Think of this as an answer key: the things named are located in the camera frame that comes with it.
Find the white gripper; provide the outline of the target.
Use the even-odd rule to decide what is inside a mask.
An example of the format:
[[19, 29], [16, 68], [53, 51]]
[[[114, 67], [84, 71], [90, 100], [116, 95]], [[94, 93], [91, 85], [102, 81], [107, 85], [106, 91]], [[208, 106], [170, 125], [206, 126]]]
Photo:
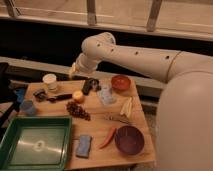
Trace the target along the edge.
[[72, 79], [77, 72], [90, 76], [96, 71], [98, 64], [98, 60], [89, 58], [85, 54], [80, 53], [76, 59], [76, 62], [72, 64], [68, 72], [68, 76], [70, 79]]

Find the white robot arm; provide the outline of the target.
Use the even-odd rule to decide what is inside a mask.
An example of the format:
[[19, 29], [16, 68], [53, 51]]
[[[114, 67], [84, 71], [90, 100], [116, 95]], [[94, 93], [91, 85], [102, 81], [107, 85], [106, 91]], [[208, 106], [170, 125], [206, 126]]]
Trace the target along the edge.
[[92, 75], [101, 62], [142, 74], [149, 93], [161, 92], [155, 171], [213, 171], [213, 57], [119, 46], [104, 32], [82, 41], [69, 75]]

